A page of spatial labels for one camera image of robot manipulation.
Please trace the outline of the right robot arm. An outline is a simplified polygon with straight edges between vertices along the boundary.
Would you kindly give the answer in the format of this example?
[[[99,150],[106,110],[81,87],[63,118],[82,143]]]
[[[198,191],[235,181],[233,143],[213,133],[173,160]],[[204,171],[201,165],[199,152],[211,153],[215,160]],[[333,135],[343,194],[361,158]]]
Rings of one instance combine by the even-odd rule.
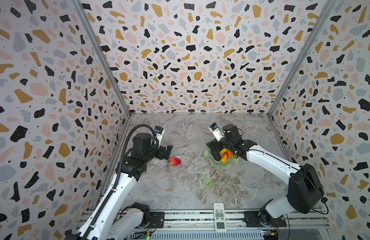
[[[274,220],[292,212],[307,214],[318,202],[325,203],[324,190],[312,165],[289,162],[252,140],[244,140],[233,124],[219,128],[213,123],[209,129],[215,138],[207,146],[214,160],[221,161],[220,152],[226,149],[233,157],[256,164],[287,184],[288,191],[283,197],[269,200],[260,208],[257,218],[263,226],[270,227]]]

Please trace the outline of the red yellow fake mango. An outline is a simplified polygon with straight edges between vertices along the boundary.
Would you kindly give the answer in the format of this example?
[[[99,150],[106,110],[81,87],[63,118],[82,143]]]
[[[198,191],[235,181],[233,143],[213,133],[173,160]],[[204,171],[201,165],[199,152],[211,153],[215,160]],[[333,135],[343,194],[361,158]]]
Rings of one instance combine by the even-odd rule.
[[[233,158],[234,157],[234,154],[230,150],[227,150],[227,153],[228,153],[228,155],[229,155],[230,158]]]

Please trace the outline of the green scalloped fruit bowl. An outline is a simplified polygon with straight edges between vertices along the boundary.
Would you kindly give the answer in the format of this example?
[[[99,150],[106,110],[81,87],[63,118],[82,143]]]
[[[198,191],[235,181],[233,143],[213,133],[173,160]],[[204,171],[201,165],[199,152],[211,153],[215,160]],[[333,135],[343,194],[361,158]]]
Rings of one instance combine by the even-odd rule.
[[[220,151],[221,158],[219,161],[216,161],[212,155],[210,148],[207,145],[205,145],[204,156],[206,159],[209,160],[211,165],[214,167],[222,167],[224,169],[228,169],[231,166],[239,163],[239,158],[235,158],[234,155],[231,153],[231,151],[227,149],[223,149]]]

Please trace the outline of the red orange fake mango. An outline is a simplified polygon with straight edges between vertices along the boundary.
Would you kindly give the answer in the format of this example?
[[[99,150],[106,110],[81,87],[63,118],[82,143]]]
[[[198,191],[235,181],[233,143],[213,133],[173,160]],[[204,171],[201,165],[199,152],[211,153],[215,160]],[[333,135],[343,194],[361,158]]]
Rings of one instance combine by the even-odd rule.
[[[223,149],[220,151],[221,154],[221,163],[225,164],[229,158],[229,155],[227,153],[227,149]]]

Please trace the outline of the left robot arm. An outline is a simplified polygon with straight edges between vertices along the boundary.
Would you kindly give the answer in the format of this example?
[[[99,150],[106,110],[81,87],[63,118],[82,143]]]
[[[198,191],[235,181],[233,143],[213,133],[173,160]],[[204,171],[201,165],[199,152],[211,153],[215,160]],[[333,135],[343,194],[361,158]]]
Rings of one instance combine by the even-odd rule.
[[[136,227],[150,227],[150,207],[134,203],[119,213],[128,194],[153,159],[168,160],[172,146],[162,146],[165,129],[140,124],[126,136],[112,181],[89,219],[67,240],[124,240]]]

